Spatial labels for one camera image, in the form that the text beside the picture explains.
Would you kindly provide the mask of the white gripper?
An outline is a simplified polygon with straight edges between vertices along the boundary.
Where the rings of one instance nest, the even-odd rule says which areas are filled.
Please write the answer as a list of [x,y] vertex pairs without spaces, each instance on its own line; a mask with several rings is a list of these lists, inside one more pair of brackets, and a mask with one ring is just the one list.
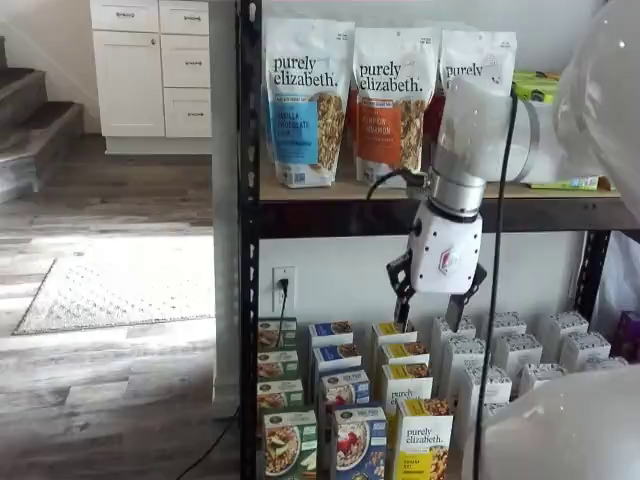
[[487,277],[478,264],[483,219],[471,222],[445,217],[430,202],[421,202],[408,249],[386,265],[396,295],[394,322],[409,330],[409,302],[415,293],[454,294],[449,297],[445,320],[458,331],[466,305]]

